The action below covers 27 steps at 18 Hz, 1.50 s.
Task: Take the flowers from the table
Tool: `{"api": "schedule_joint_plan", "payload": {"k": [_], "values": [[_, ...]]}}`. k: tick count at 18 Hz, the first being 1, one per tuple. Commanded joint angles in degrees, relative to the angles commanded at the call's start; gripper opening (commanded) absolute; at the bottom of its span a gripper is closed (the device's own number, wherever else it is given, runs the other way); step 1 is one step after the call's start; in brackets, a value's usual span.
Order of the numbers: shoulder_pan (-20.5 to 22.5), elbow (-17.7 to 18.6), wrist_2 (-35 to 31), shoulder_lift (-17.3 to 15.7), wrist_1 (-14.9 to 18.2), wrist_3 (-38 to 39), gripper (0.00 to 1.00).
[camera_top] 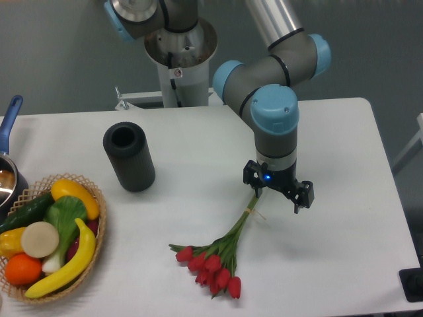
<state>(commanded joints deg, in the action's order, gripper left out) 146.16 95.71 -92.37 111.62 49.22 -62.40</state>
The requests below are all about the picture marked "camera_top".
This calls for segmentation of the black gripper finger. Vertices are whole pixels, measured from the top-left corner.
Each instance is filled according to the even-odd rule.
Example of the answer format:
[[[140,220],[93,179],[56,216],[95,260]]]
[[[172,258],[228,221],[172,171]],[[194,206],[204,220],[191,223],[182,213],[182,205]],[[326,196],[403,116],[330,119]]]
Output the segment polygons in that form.
[[[262,195],[262,189],[264,187],[262,180],[260,179],[260,165],[249,160],[243,168],[243,183],[249,185],[253,190],[255,197]]]
[[[295,185],[295,195],[293,197],[294,213],[298,214],[302,208],[310,208],[314,201],[314,187],[312,182],[301,182]]]

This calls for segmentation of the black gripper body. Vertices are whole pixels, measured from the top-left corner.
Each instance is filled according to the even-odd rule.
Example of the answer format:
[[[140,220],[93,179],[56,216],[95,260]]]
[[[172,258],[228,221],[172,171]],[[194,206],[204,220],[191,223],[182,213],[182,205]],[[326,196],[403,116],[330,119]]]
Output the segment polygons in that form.
[[[295,195],[295,185],[299,182],[295,176],[296,162],[284,170],[270,170],[266,163],[259,165],[263,188],[270,188],[280,192],[292,201]]]

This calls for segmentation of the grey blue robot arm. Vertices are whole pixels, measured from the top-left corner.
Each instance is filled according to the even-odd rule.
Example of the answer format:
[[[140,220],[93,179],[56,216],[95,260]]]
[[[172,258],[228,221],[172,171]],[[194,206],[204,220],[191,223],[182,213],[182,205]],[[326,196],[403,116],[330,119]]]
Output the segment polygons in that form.
[[[197,1],[107,1],[104,9],[121,39],[143,38],[156,64],[163,106],[205,106],[214,92],[253,131],[256,159],[243,181],[256,195],[282,193],[296,209],[314,200],[313,184],[296,178],[299,107],[293,86],[325,72],[327,41],[304,31],[289,1],[248,1],[247,8],[268,55],[246,65],[226,61],[213,75],[217,49],[213,26],[198,14]]]

